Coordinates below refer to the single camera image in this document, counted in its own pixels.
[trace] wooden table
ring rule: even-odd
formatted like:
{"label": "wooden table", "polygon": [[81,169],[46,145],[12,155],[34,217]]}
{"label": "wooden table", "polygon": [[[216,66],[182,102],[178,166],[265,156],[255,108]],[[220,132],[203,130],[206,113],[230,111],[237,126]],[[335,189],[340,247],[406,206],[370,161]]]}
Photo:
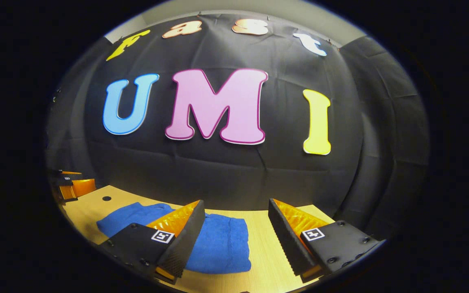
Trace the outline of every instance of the wooden table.
{"label": "wooden table", "polygon": [[[110,201],[102,198],[109,196]],[[161,203],[140,197],[121,189],[106,186],[92,193],[83,195],[78,201],[67,202],[61,206],[82,235],[96,244],[108,239],[97,228],[97,221],[123,206],[139,202],[143,206]],[[177,204],[166,203],[172,208],[180,208]],[[328,223],[334,220],[313,205],[300,206],[300,210],[310,213]],[[309,285],[317,280],[303,283],[299,276],[294,276],[292,268],[270,224],[267,210],[265,211],[220,211],[205,209],[208,214],[219,214],[227,217],[245,219],[249,230],[249,260],[251,270],[234,274],[202,274],[184,270],[182,278],[175,285],[162,282],[175,289],[195,293],[285,293]]]}

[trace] folded towel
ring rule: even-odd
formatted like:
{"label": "folded towel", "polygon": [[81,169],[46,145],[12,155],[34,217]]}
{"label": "folded towel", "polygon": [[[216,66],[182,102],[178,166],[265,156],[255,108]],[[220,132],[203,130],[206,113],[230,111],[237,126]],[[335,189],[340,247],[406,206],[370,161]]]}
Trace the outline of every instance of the folded towel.
{"label": "folded towel", "polygon": [[[172,211],[164,203],[142,206],[136,202],[112,212],[98,221],[97,226],[102,233],[111,237],[131,223],[147,225]],[[249,233],[244,219],[206,214],[186,269],[205,274],[249,271],[248,240]]]}

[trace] black cloth backdrop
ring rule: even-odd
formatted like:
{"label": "black cloth backdrop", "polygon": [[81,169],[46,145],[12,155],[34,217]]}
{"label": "black cloth backdrop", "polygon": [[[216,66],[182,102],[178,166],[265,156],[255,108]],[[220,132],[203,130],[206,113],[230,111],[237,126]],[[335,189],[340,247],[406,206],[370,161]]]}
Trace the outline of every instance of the black cloth backdrop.
{"label": "black cloth backdrop", "polygon": [[[272,19],[266,20],[266,35],[232,32],[241,18],[254,16],[201,15],[157,24],[108,62],[121,40],[113,45],[99,40],[61,82],[47,127],[49,167],[88,174],[97,187],[113,185],[175,204],[203,199],[206,208],[220,210],[265,210],[269,198],[293,206],[315,204],[329,216],[387,236],[402,220],[400,212],[427,163],[425,113],[409,77],[369,37],[339,51],[312,35],[327,52],[321,57],[292,36],[305,32]],[[172,26],[197,19],[200,32],[162,38]],[[218,132],[227,115],[209,140],[197,131],[193,115],[192,139],[164,135],[175,102],[172,77],[192,68],[202,69],[215,91],[238,68],[268,73],[260,103],[262,144],[223,141]],[[102,123],[106,87],[130,81],[119,106],[119,115],[127,117],[136,93],[132,81],[142,74],[160,75],[147,117],[130,135],[112,135]],[[309,135],[304,89],[331,100],[329,155],[303,151]]]}

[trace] blue letter u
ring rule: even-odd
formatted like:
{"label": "blue letter u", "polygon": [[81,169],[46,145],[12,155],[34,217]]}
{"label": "blue letter u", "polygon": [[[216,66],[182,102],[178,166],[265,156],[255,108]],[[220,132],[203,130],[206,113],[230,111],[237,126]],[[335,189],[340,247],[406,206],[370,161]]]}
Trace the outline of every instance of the blue letter u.
{"label": "blue letter u", "polygon": [[108,96],[106,96],[103,113],[104,128],[114,135],[127,135],[137,130],[146,118],[149,92],[155,81],[158,81],[158,74],[145,74],[135,79],[137,91],[134,109],[128,118],[120,118],[118,113],[121,95],[129,83],[128,80],[121,79],[108,85],[106,89]]}

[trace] pink letter m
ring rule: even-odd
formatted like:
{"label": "pink letter m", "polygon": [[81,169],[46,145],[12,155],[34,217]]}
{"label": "pink letter m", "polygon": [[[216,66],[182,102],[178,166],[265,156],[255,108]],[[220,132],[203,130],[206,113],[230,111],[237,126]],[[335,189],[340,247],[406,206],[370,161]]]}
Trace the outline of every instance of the pink letter m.
{"label": "pink letter m", "polygon": [[173,120],[166,136],[175,140],[191,139],[195,130],[189,126],[189,111],[193,111],[202,136],[210,139],[224,113],[229,110],[227,125],[220,137],[237,144],[259,144],[265,140],[260,129],[259,106],[262,84],[267,73],[257,69],[238,69],[215,93],[205,73],[200,69],[184,70],[173,76],[177,95]]}

